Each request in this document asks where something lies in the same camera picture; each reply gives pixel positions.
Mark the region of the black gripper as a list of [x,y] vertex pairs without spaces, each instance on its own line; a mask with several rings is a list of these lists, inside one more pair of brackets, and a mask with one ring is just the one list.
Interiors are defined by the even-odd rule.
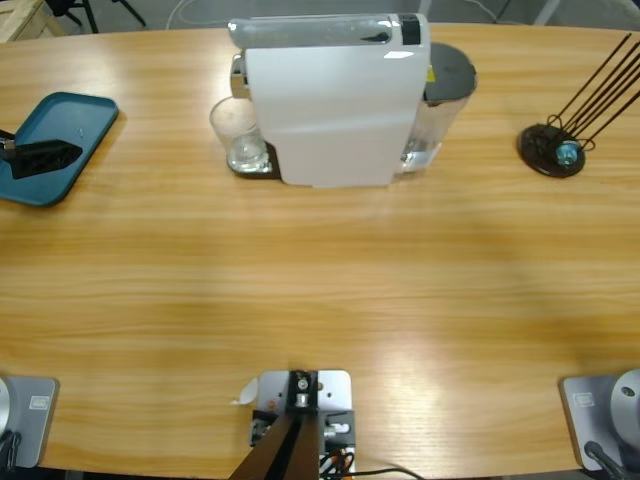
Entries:
[[23,179],[66,168],[83,153],[83,149],[63,140],[47,140],[16,145],[15,135],[0,130],[1,158],[10,160],[14,179]]

